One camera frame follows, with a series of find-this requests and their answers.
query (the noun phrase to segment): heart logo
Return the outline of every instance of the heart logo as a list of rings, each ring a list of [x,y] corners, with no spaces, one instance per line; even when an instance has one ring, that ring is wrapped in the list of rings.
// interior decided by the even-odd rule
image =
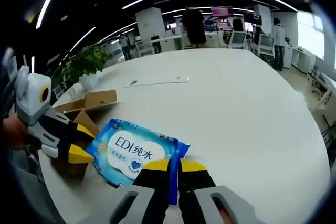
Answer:
[[[132,166],[133,169],[138,169],[138,168],[141,167],[141,163],[139,163],[139,162],[133,160],[133,161],[131,162],[131,166]]]

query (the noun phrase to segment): potted plant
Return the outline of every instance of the potted plant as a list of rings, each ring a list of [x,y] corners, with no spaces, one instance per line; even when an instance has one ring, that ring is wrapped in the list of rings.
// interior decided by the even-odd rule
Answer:
[[[85,90],[98,84],[97,71],[102,71],[108,55],[99,46],[85,48],[78,52],[63,66],[61,76],[65,81],[80,82]]]
[[[285,37],[285,42],[287,42],[288,45],[291,45],[291,41],[289,37]]]

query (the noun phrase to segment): cardboard box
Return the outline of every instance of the cardboard box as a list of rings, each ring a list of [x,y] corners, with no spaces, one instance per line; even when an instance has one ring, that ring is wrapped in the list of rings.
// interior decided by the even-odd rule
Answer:
[[[100,91],[100,92],[87,92],[84,99],[74,102],[66,103],[54,109],[69,117],[73,122],[83,125],[87,128],[92,135],[97,137],[99,129],[94,121],[86,113],[97,108],[101,108],[106,104],[117,101],[117,93],[115,90]],[[74,140],[74,144],[85,149],[89,143],[80,140]],[[83,179],[88,164],[69,164],[65,161],[52,158],[51,164],[61,174]]]

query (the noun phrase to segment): table surface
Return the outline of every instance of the table surface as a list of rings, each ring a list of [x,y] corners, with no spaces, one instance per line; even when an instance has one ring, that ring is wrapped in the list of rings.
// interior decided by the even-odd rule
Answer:
[[[124,88],[133,80],[188,77],[188,83]],[[325,145],[296,91],[247,50],[192,49],[136,58],[104,69],[94,91],[116,89],[118,103],[98,122],[129,120],[191,144],[217,185],[254,205],[266,223],[303,223],[328,189]],[[64,94],[55,105],[69,102]],[[61,177],[39,153],[50,196],[77,223],[114,188],[92,165],[82,182]],[[164,223],[183,223],[170,206]]]

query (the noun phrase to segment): blue package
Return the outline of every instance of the blue package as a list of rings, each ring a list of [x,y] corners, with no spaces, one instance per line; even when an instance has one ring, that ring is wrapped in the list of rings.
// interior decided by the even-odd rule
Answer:
[[[86,149],[97,172],[112,186],[133,184],[142,167],[154,160],[171,160],[170,198],[177,204],[177,169],[190,145],[129,121],[111,119]]]

